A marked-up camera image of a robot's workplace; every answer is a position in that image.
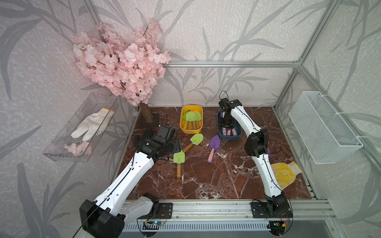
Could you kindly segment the green shovel wooden handle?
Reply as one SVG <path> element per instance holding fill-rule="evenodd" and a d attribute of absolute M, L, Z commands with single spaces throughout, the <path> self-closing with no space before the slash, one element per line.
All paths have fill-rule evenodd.
<path fill-rule="evenodd" d="M 194 145 L 200 145 L 203 142 L 203 134 L 201 133 L 194 134 L 190 138 L 190 141 L 191 143 L 184 148 L 183 150 L 184 153 L 190 150 Z"/>
<path fill-rule="evenodd" d="M 201 128 L 201 122 L 202 122 L 202 115 L 200 112 L 196 112 L 197 115 L 197 126 L 200 129 Z"/>
<path fill-rule="evenodd" d="M 174 163 L 177 164 L 177 178 L 181 178 L 181 164 L 185 162 L 185 153 L 183 151 L 177 152 L 173 157 Z"/>
<path fill-rule="evenodd" d="M 186 117 L 186 120 L 188 121 L 188 129 L 189 130 L 194 130 L 194 128 L 192 126 L 192 118 L 193 118 L 193 111 L 189 111 L 187 113 L 187 117 Z"/>
<path fill-rule="evenodd" d="M 199 125 L 198 125 L 198 114 L 197 114 L 197 112 L 193 112 L 192 126 L 193 126 L 193 128 L 195 130 L 197 130 L 199 128 Z"/>

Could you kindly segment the large green shovel blue tip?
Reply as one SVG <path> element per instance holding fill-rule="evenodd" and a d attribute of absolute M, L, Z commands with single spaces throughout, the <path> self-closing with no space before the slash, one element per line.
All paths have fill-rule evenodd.
<path fill-rule="evenodd" d="M 186 120 L 186 117 L 187 117 L 187 113 L 188 113 L 189 111 L 186 111 L 185 113 L 184 113 L 184 115 L 183 115 L 183 121 L 184 121 L 184 123 L 183 123 L 183 129 L 185 129 L 185 130 L 187 130 L 187 128 L 188 128 L 188 121 Z"/>

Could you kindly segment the yellow plastic storage box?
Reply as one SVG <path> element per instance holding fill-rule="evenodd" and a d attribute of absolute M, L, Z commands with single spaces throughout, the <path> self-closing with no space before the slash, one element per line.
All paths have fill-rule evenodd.
<path fill-rule="evenodd" d="M 197 130 L 189 130 L 187 128 L 187 130 L 183 129 L 183 115 L 186 111 L 193 111 L 193 112 L 200 112 L 201 115 L 202 115 L 202 122 L 201 122 L 201 128 L 197 129 Z M 197 134 L 197 133 L 200 133 L 201 130 L 202 130 L 202 127 L 203 127 L 203 108 L 199 105 L 186 105 L 182 108 L 181 110 L 181 116 L 180 116 L 180 128 L 181 130 L 183 131 L 183 133 L 185 134 Z"/>

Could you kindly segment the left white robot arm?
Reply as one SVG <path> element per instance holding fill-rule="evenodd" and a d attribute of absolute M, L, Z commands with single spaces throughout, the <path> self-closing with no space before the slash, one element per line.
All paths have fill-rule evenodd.
<path fill-rule="evenodd" d="M 175 128 L 161 125 L 158 133 L 149 129 L 136 138 L 136 150 L 124 170 L 95 200 L 86 200 L 80 206 L 81 228 L 85 232 L 94 238 L 117 238 L 126 224 L 140 218 L 167 217 L 167 209 L 161 209 L 159 199 L 148 193 L 127 206 L 124 203 L 160 158 L 179 152 L 175 134 Z"/>

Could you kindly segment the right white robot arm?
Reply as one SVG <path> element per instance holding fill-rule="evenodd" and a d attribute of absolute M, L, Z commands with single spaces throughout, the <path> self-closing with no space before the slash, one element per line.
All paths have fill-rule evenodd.
<path fill-rule="evenodd" d="M 224 117 L 219 120 L 219 125 L 232 129 L 235 123 L 238 123 L 246 134 L 244 150 L 257 166 L 265 189 L 268 213 L 281 213 L 282 210 L 289 209 L 288 199 L 275 179 L 269 162 L 268 131 L 261 129 L 251 119 L 239 100 L 230 101 L 228 98 L 222 98 L 219 106 L 224 112 Z"/>

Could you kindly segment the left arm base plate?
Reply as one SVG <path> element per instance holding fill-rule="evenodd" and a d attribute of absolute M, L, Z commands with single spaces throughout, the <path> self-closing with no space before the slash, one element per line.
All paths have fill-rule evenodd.
<path fill-rule="evenodd" d="M 153 204 L 151 211 L 139 219 L 171 219 L 173 212 L 173 203 L 156 202 Z"/>

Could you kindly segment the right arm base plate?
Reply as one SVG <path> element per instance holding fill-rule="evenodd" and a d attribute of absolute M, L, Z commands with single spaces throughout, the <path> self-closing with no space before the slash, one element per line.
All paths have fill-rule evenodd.
<path fill-rule="evenodd" d="M 291 219 L 293 218 L 293 211 L 289 202 L 282 202 L 280 204 L 272 204 L 270 202 L 263 202 L 260 200 L 253 200 L 251 202 L 251 212 L 253 218 L 262 219 Z"/>

